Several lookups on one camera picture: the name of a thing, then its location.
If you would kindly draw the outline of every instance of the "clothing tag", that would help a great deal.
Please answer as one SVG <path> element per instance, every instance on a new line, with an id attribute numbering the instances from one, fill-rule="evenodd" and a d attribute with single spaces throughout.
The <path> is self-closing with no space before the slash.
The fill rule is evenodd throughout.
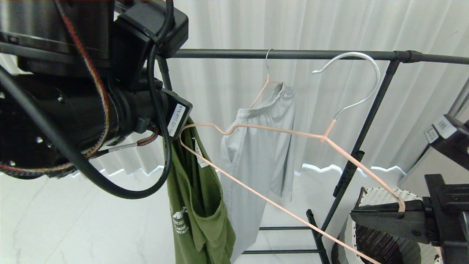
<path id="1" fill-rule="evenodd" d="M 197 143 L 197 140 L 196 140 L 195 138 L 194 138 L 194 143 L 195 143 L 195 149 L 194 149 L 195 152 L 196 152 L 197 154 L 201 155 L 201 156 L 204 156 L 204 155 L 202 154 L 202 151 L 200 151 L 199 144 Z M 199 157 L 197 157 L 197 162 L 199 163 L 200 168 L 205 168 L 205 167 L 207 167 L 207 166 L 209 165 L 207 162 L 205 162 L 205 160 L 203 160 L 203 159 L 201 159 L 201 158 L 199 158 Z"/>
<path id="2" fill-rule="evenodd" d="M 438 138 L 438 133 L 431 125 L 427 130 L 425 130 L 425 137 L 427 137 L 428 143 L 433 143 Z"/>
<path id="3" fill-rule="evenodd" d="M 177 104 L 176 108 L 174 109 L 173 116 L 171 117 L 171 120 L 169 120 L 169 125 L 168 125 L 168 132 L 169 136 L 173 137 L 174 134 L 176 134 L 177 128 L 179 127 L 179 123 L 182 120 L 182 115 L 184 114 L 184 111 L 186 110 L 186 107 Z"/>
<path id="4" fill-rule="evenodd" d="M 440 116 L 437 121 L 433 123 L 433 126 L 444 139 L 451 137 L 451 135 L 457 131 L 444 116 Z"/>

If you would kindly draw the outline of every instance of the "white curtain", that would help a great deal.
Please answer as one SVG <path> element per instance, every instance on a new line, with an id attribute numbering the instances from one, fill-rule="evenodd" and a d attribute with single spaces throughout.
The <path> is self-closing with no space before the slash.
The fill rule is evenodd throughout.
<path id="1" fill-rule="evenodd" d="M 416 50 L 469 56 L 469 3 L 462 0 L 175 0 L 175 6 L 189 17 L 189 40 L 183 48 Z M 339 61 L 311 75 L 326 62 L 269 60 L 271 80 L 297 91 L 300 131 L 323 133 L 340 108 L 360 100 L 373 86 L 373 69 L 365 61 Z M 382 77 L 387 64 L 378 62 Z M 263 60 L 172 58 L 168 65 L 174 91 L 194 105 L 194 121 L 222 129 L 239 108 L 252 103 L 267 73 Z M 365 165 L 397 165 L 408 171 L 426 147 L 424 129 L 448 112 L 468 78 L 468 65 L 401 64 L 363 144 Z M 330 138 L 346 151 L 351 151 L 373 99 L 344 112 L 331 132 Z M 217 162 L 221 135 L 212 128 L 199 128 L 199 134 Z M 125 143 L 140 137 L 131 135 Z M 93 163 L 109 174 L 140 168 L 148 173 L 163 160 L 158 139 Z M 346 161 L 314 139 L 299 141 L 296 160 L 320 168 L 343 167 Z"/>

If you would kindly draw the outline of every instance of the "hanger hook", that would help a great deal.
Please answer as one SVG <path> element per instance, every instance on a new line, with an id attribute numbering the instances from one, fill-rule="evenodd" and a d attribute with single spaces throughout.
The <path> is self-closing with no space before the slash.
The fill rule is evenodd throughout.
<path id="1" fill-rule="evenodd" d="M 381 74 L 379 72 L 379 68 L 378 68 L 378 65 L 376 64 L 375 60 L 373 60 L 373 58 L 371 58 L 370 56 L 368 56 L 364 53 L 355 52 L 355 51 L 346 52 L 346 53 L 342 53 L 338 56 L 335 56 L 326 65 L 324 65 L 324 67 L 322 69 L 312 71 L 312 74 L 317 74 L 317 73 L 323 72 L 325 69 L 327 69 L 327 67 L 329 67 L 336 60 L 341 59 L 341 58 L 345 58 L 345 57 L 359 57 L 359 58 L 362 58 L 362 59 L 365 59 L 365 60 L 369 61 L 371 63 L 371 65 L 373 66 L 373 68 L 375 69 L 376 81 L 375 81 L 375 85 L 374 85 L 373 89 L 370 91 L 370 93 L 365 98 L 363 98 L 360 101 L 339 110 L 339 112 L 337 112 L 337 114 L 335 115 L 334 120 L 337 120 L 339 118 L 339 116 L 342 114 L 343 111 L 345 111 L 345 110 L 347 110 L 351 107 L 357 106 L 361 103 L 366 102 L 376 92 L 376 90 L 378 89 L 378 86 L 379 86 L 379 81 L 381 80 Z"/>
<path id="2" fill-rule="evenodd" d="M 267 55 L 265 55 L 265 66 L 267 67 L 267 74 L 270 74 L 270 68 L 269 68 L 269 64 L 267 63 L 267 57 L 269 56 L 269 52 L 271 52 L 273 50 L 273 48 L 269 49 L 267 51 Z"/>

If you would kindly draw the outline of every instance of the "floor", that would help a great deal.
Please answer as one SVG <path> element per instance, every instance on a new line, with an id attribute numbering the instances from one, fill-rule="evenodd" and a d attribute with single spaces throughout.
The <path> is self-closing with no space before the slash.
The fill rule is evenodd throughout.
<path id="1" fill-rule="evenodd" d="M 376 174 L 394 187 L 403 176 L 399 169 Z M 137 171 L 111 175 L 115 183 L 129 189 L 152 185 L 160 170 L 151 175 Z M 340 168 L 303 166 L 295 178 L 293 201 L 285 206 L 306 219 L 312 209 L 321 224 L 332 204 L 332 192 Z M 361 186 L 377 184 L 357 172 L 328 233 L 340 232 Z M 22 181 L 0 176 L 0 263 L 2 264 L 150 264 L 174 263 L 173 233 L 164 189 L 142 200 L 124 200 L 101 191 L 80 174 L 64 179 L 45 177 Z M 263 226 L 301 225 L 297 220 L 267 205 Z M 324 239 L 328 254 L 333 243 Z M 315 248 L 311 232 L 260 231 L 256 249 Z M 236 264 L 319 264 L 317 254 L 243 255 Z"/>

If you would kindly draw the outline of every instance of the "pink clothes hanger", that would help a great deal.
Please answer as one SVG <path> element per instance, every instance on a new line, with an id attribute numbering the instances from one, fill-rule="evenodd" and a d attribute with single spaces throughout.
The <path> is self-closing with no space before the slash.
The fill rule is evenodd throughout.
<path id="1" fill-rule="evenodd" d="M 367 101 L 374 93 L 375 91 L 377 90 L 378 86 L 379 86 L 379 81 L 380 81 L 380 72 L 379 72 L 379 68 L 376 64 L 376 62 L 371 58 L 369 57 L 368 55 L 366 54 L 363 54 L 363 53 L 358 53 L 358 52 L 347 52 L 347 53 L 343 53 L 343 54 L 340 54 L 339 56 L 336 56 L 334 57 L 331 61 L 329 61 L 321 70 L 315 70 L 312 72 L 312 74 L 316 74 L 316 73 L 321 73 L 323 72 L 327 67 L 329 67 L 333 62 L 335 62 L 336 60 L 340 59 L 340 58 L 343 58 L 343 57 L 347 57 L 347 56 L 356 56 L 356 57 L 360 57 L 360 58 L 364 58 L 366 60 L 368 60 L 369 62 L 371 62 L 371 64 L 373 65 L 374 69 L 375 69 L 375 72 L 376 72 L 376 82 L 375 82 L 375 85 L 373 87 L 373 90 L 362 100 L 360 100 L 359 102 L 355 103 L 355 104 L 352 104 L 350 106 L 347 106 L 347 107 L 344 107 L 342 108 L 334 117 L 334 119 L 331 121 L 331 123 L 329 124 L 329 126 L 327 127 L 324 135 L 316 135 L 316 134 L 310 134 L 310 133 L 304 133 L 304 132 L 298 132 L 298 131 L 292 131 L 292 130 L 285 130 L 285 129 L 279 129 L 279 128 L 274 128 L 274 127 L 268 127 L 268 126 L 261 126 L 261 125 L 252 125 L 252 124 L 236 124 L 233 126 L 233 128 L 228 131 L 228 132 L 223 132 L 219 127 L 217 127 L 216 125 L 214 124 L 211 124 L 211 123 L 200 123 L 200 124 L 190 124 L 190 125 L 187 125 L 183 128 L 184 129 L 187 129 L 187 128 L 190 128 L 190 127 L 196 127 L 196 126 L 211 126 L 211 127 L 214 127 L 215 129 L 217 129 L 220 133 L 222 133 L 223 135 L 230 135 L 232 134 L 236 128 L 238 127 L 252 127 L 252 128 L 259 128 L 259 129 L 267 129 L 267 130 L 271 130 L 271 131 L 278 131 L 278 132 L 283 132 L 283 133 L 290 133 L 290 134 L 294 134 L 294 135 L 300 135 L 300 136 L 305 136 L 305 137 L 308 137 L 308 138 L 316 138 L 316 139 L 319 139 L 321 142 L 327 142 L 331 147 L 333 147 L 337 152 L 339 152 L 341 155 L 343 155 L 344 157 L 346 157 L 349 161 L 351 161 L 353 164 L 355 164 L 357 167 L 359 167 L 360 169 L 362 169 L 365 173 L 367 173 L 368 175 L 372 176 L 379 184 L 381 184 L 398 202 L 399 204 L 399 212 L 404 212 L 405 211 L 405 203 L 404 201 L 398 196 L 398 194 L 393 190 L 391 189 L 383 180 L 381 180 L 377 175 L 375 175 L 371 170 L 369 170 L 367 167 L 365 167 L 363 164 L 361 164 L 358 160 L 356 160 L 354 157 L 352 157 L 350 154 L 348 154 L 345 150 L 343 150 L 342 148 L 340 148 L 337 144 L 335 144 L 332 140 L 330 140 L 328 138 L 328 135 L 330 133 L 330 131 L 332 130 L 336 120 L 338 119 L 338 117 L 340 116 L 340 114 L 345 111 L 346 109 L 348 108 L 351 108 L 353 106 L 356 106 L 358 104 L 361 104 L 365 101 Z M 202 155 L 198 154 L 197 152 L 195 152 L 194 150 L 190 149 L 189 147 L 187 147 L 181 140 L 181 138 L 179 139 L 180 142 L 181 142 L 181 145 L 186 148 L 190 153 L 196 155 L 197 157 L 201 158 L 202 160 L 204 160 L 205 162 L 207 162 L 210 166 L 212 166 L 213 168 L 219 170 L 221 173 L 223 173 L 225 176 L 227 176 L 228 178 L 232 179 L 233 181 L 235 181 L 236 183 L 238 183 L 239 185 L 241 185 L 242 187 L 248 189 L 249 191 L 251 191 L 252 193 L 254 193 L 255 195 L 259 196 L 260 198 L 264 199 L 265 201 L 267 201 L 268 203 L 272 204 L 273 206 L 279 208 L 280 210 L 284 211 L 285 213 L 291 215 L 292 217 L 294 217 L 295 219 L 297 219 L 298 221 L 302 222 L 303 224 L 307 225 L 308 227 L 312 228 L 313 230 L 316 230 L 318 233 L 326 236 L 327 238 L 333 240 L 334 242 L 338 243 L 339 245 L 347 248 L 348 250 L 351 250 L 352 252 L 354 252 L 355 254 L 359 255 L 359 256 L 362 256 L 363 258 L 367 259 L 368 261 L 374 263 L 374 264 L 381 264 L 380 262 L 370 258 L 369 256 L 355 250 L 354 248 L 348 246 L 347 244 L 341 242 L 340 240 L 334 238 L 333 236 L 327 234 L 326 232 L 322 231 L 321 229 L 319 229 L 317 226 L 314 226 L 308 222 L 306 222 L 305 220 L 301 219 L 299 216 L 293 214 L 292 212 L 286 210 L 285 208 L 281 207 L 280 205 L 276 204 L 275 202 L 273 202 L 272 200 L 268 199 L 267 197 L 263 196 L 262 194 L 256 192 L 254 189 L 250 188 L 249 186 L 245 185 L 244 183 L 240 182 L 238 179 L 234 178 L 233 176 L 229 175 L 228 173 L 226 173 L 224 170 L 222 170 L 221 168 L 219 168 L 218 166 L 216 166 L 215 164 L 213 164 L 212 162 L 210 162 L 209 160 L 205 159 Z"/>
<path id="2" fill-rule="evenodd" d="M 272 82 L 270 80 L 270 72 L 269 72 L 270 69 L 269 69 L 269 64 L 267 64 L 267 57 L 269 56 L 269 52 L 272 51 L 272 50 L 273 50 L 273 48 L 269 49 L 267 51 L 267 55 L 265 56 L 265 66 L 267 67 L 267 81 L 265 82 L 264 87 L 262 87 L 262 90 L 259 92 L 256 99 L 254 100 L 254 102 L 251 104 L 251 106 L 249 108 L 252 108 L 256 104 L 256 102 L 259 100 L 259 97 L 261 97 L 262 92 L 267 87 L 267 84 L 283 84 L 282 82 Z"/>

